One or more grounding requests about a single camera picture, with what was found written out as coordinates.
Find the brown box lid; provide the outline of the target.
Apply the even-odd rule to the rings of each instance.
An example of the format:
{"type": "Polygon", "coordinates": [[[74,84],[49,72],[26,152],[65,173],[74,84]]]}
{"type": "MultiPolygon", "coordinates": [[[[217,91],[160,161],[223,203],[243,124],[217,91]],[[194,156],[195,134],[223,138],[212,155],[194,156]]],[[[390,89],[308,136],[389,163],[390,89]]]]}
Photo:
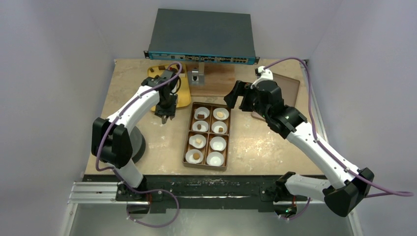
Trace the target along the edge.
{"type": "Polygon", "coordinates": [[[294,107],[297,102],[300,81],[277,73],[273,73],[272,76],[281,88],[284,104],[294,107]]]}

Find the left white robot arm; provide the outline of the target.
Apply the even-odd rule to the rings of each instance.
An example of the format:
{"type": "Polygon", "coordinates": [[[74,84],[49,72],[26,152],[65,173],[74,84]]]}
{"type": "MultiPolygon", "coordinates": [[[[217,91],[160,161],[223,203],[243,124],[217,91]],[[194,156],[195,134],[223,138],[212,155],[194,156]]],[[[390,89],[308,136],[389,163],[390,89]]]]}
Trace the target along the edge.
{"type": "Polygon", "coordinates": [[[96,170],[113,171],[134,201],[141,201],[149,193],[146,178],[135,166],[146,149],[145,138],[136,125],[152,107],[163,124],[175,117],[181,70],[169,65],[162,75],[147,77],[120,109],[107,118],[96,118],[92,124],[91,153],[96,157],[96,170]]]}

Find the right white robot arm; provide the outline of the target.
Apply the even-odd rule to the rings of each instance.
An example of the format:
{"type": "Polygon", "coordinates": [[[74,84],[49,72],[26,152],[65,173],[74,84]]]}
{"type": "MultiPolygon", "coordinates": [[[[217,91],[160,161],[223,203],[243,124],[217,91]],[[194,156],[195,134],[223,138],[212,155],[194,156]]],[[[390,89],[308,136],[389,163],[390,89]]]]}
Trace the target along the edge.
{"type": "Polygon", "coordinates": [[[300,149],[326,176],[323,180],[287,172],[276,182],[277,201],[295,195],[310,197],[324,202],[336,215],[346,217],[367,197],[374,173],[350,163],[328,143],[321,143],[307,118],[284,103],[275,81],[261,81],[257,85],[237,81],[224,97],[228,108],[234,108],[239,96],[243,97],[240,110],[263,116],[273,132],[300,149]]]}

